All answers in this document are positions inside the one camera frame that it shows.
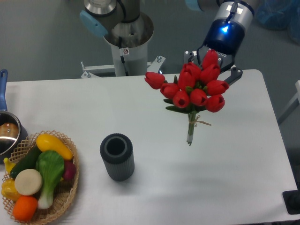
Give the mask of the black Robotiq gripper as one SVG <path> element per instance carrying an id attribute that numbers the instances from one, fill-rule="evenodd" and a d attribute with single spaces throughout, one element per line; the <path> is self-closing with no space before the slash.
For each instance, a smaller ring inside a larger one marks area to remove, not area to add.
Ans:
<path id="1" fill-rule="evenodd" d="M 183 64 L 192 62 L 201 65 L 208 50 L 216 51 L 219 66 L 222 72 L 229 70 L 234 65 L 235 55 L 244 39 L 245 31 L 236 22 L 225 22 L 225 19 L 215 20 L 202 45 L 197 51 L 185 51 Z M 231 74 L 224 81 L 231 86 L 243 75 L 243 70 L 238 67 L 231 68 Z"/>

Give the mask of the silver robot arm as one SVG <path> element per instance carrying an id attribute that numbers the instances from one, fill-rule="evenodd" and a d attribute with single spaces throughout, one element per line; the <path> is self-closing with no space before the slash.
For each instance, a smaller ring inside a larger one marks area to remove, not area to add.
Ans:
<path id="1" fill-rule="evenodd" d="M 204 57 L 213 49 L 221 71 L 231 70 L 227 81 L 233 83 L 242 74 L 234 66 L 234 58 L 259 3 L 257 0 L 86 0 L 80 19 L 90 33 L 111 47 L 113 63 L 83 66 L 82 78 L 100 73 L 133 76 L 159 72 L 165 58 L 148 60 L 148 43 L 155 25 L 166 25 L 167 30 L 180 28 L 208 11 L 216 13 L 210 29 L 198 49 L 183 53 L 183 62 L 202 66 Z"/>

